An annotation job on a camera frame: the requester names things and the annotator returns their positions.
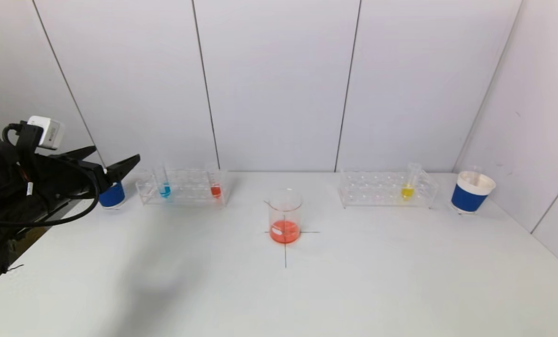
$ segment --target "test tube rack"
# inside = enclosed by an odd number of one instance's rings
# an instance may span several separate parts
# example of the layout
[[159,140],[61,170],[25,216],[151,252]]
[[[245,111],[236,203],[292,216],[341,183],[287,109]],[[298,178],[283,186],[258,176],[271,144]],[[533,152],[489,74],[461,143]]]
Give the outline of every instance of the test tube rack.
[[167,170],[170,187],[167,197],[161,196],[153,173],[138,173],[135,185],[144,205],[176,205],[181,207],[224,206],[228,198],[227,171],[219,171],[221,195],[213,196],[205,170]]
[[348,206],[433,206],[439,185],[425,171],[420,172],[410,200],[402,196],[406,172],[341,171],[339,197]]

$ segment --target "blue paper cup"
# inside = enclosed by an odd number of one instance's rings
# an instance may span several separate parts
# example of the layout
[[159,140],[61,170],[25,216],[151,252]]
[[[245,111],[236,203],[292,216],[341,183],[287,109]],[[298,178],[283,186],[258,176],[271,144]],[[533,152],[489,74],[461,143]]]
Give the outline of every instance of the blue paper cup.
[[120,182],[112,183],[112,186],[106,192],[100,195],[100,205],[105,208],[112,208],[125,200],[125,192]]
[[460,213],[474,213],[494,188],[495,181],[486,175],[461,172],[452,196],[452,205]]

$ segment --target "yellow liquid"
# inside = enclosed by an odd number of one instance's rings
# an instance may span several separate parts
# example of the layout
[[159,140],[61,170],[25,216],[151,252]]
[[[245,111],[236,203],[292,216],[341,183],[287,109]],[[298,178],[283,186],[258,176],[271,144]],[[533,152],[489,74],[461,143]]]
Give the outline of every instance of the yellow liquid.
[[404,200],[412,199],[413,195],[414,195],[414,186],[412,185],[402,186],[402,197],[404,198]]

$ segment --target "red liquid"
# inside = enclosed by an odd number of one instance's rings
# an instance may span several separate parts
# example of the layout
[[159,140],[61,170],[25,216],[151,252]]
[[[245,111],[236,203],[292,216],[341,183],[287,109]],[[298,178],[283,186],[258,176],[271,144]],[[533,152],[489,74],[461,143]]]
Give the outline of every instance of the red liquid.
[[210,192],[213,194],[213,197],[215,198],[221,197],[221,186],[219,185],[211,186]]
[[290,243],[300,237],[300,227],[289,220],[278,220],[271,226],[269,233],[271,239],[279,243]]

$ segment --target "robotic arm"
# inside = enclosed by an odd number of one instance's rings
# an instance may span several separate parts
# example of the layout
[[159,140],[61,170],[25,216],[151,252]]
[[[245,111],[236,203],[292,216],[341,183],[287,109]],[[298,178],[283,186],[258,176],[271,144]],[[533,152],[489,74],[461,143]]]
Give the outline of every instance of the robotic arm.
[[[19,136],[15,145],[8,132]],[[115,182],[120,182],[140,161],[139,155],[107,167],[84,161],[95,147],[43,156],[37,147],[56,149],[64,127],[45,117],[32,117],[29,122],[9,124],[0,139],[0,272],[6,271],[3,260],[8,241],[18,237],[23,228],[54,226],[76,220],[89,213],[99,195]],[[93,199],[82,213],[62,220],[47,219],[71,199]]]

